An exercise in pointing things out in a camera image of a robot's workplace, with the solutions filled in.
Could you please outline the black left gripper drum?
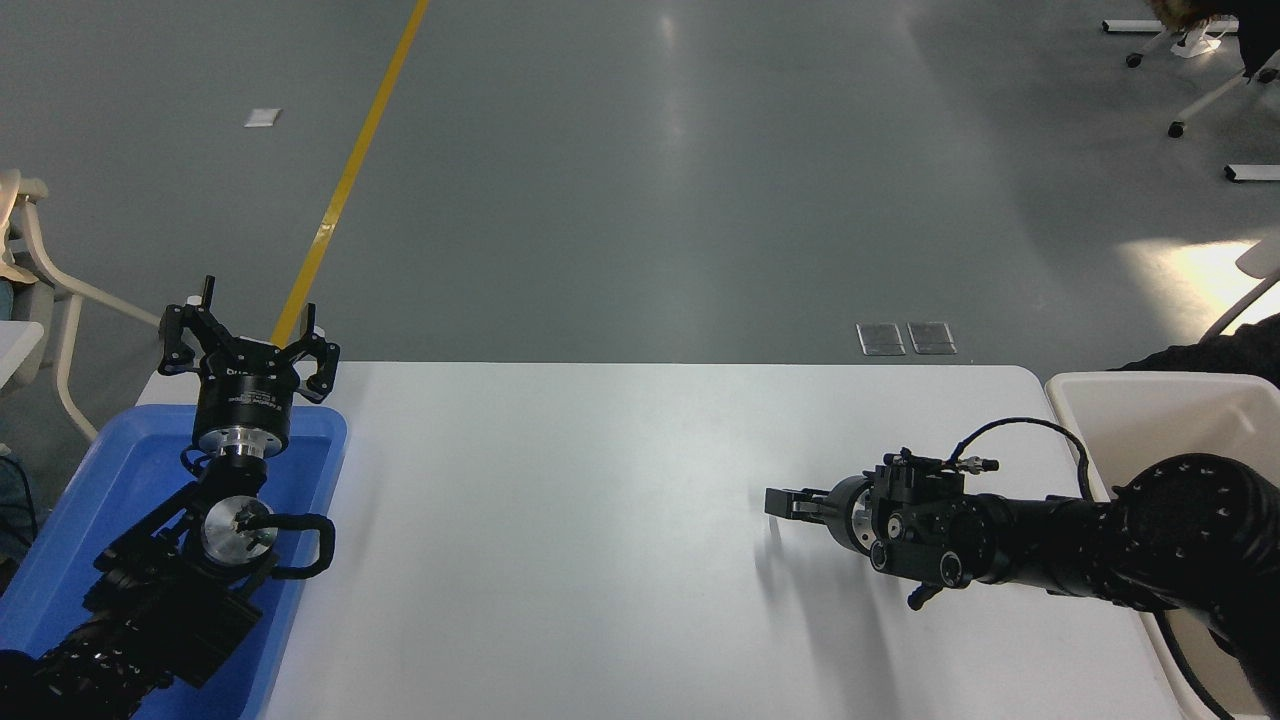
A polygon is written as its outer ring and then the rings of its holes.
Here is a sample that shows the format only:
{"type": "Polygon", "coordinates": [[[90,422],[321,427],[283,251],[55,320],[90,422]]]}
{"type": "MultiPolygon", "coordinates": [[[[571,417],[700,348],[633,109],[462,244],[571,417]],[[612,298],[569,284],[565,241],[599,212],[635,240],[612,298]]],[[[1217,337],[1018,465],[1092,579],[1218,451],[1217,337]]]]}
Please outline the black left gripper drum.
{"type": "Polygon", "coordinates": [[[218,350],[198,363],[196,433],[244,427],[287,433],[300,378],[268,348],[218,350]]]}

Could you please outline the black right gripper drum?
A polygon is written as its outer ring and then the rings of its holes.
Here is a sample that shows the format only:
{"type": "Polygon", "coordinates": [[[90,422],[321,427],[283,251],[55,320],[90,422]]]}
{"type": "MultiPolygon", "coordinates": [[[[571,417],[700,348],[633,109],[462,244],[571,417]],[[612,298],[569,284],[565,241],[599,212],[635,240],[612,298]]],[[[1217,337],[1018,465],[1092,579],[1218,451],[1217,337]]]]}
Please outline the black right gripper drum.
{"type": "Polygon", "coordinates": [[[867,477],[841,480],[826,496],[826,525],[833,539],[845,547],[870,556],[876,541],[870,510],[870,491],[874,483],[867,477]]]}

